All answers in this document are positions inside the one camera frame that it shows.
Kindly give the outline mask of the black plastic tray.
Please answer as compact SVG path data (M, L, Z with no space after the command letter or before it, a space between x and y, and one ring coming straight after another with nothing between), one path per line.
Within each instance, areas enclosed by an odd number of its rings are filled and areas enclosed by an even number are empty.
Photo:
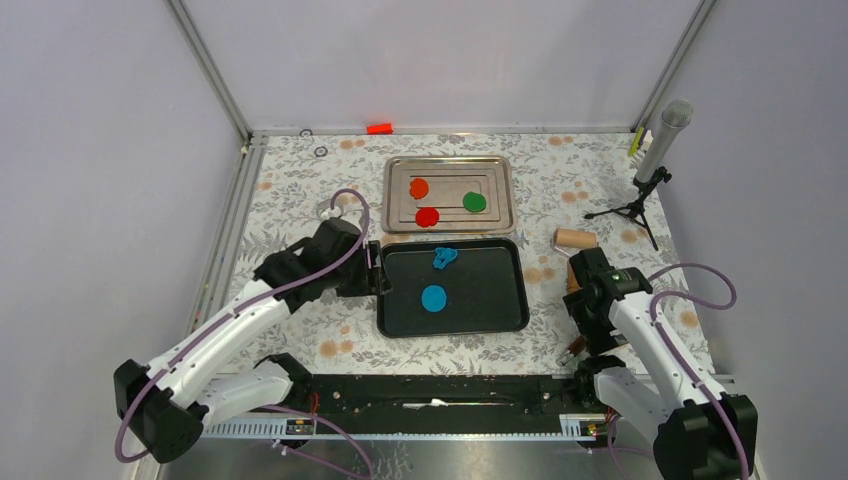
M458 251L444 270L436 247ZM516 332L529 323L518 247L506 238L390 244L383 248L391 290L377 298L377 326L389 338ZM447 306L427 312L420 296L442 286Z

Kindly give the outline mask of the small glass bowl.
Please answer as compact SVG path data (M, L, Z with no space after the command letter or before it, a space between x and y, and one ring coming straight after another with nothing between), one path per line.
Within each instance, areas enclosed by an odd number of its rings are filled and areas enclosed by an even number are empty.
M321 221L342 217L344 215L344 206L342 204L333 204L331 200L322 201L316 206L316 215Z

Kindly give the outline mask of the blue dough piece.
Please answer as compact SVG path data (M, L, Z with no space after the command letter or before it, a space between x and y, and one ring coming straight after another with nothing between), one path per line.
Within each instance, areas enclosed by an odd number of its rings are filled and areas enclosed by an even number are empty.
M420 296L422 307L430 313L441 312L447 306L447 293L442 286L426 286Z

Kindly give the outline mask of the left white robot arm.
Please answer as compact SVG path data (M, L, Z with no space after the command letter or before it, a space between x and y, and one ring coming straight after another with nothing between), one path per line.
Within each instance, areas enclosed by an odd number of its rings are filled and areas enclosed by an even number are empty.
M116 458L131 463L150 455L170 463L210 426L271 404L304 407L308 381L277 360L228 380L218 378L219 369L279 314L291 315L327 290L339 297L389 290L382 263L380 243L340 218L266 257L235 298L187 338L145 364L128 359L115 370Z

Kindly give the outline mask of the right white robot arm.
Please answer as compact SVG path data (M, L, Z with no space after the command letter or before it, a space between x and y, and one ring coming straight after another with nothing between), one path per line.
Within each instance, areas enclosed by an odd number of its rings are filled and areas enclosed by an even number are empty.
M652 446L665 479L748 479L754 472L758 412L695 359L639 269L619 269L599 247L574 254L578 288L564 298L589 356L574 374L575 402L604 406Z

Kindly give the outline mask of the blue dough scrap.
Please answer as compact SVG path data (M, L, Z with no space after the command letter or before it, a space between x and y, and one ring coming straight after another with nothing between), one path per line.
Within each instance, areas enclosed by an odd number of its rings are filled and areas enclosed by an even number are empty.
M450 263L458 258L458 251L449 247L436 247L435 257L432 265L437 270L444 270Z

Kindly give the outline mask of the wooden dough roller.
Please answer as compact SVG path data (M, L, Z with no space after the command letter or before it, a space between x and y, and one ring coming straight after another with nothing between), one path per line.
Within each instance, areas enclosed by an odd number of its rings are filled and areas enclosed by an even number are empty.
M598 246L597 237L594 233L583 230L572 230L557 228L551 238L551 248L561 256L567 258L566 293L571 294L580 289L575 274L569 263L570 258L581 250L591 249Z

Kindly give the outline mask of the brown handled tool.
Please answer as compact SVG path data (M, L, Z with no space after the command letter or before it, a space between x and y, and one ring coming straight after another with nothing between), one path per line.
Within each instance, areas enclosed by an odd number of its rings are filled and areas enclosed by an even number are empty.
M586 349L586 338L583 335L576 337L558 357L557 363L560 366L568 365L572 360L579 356Z

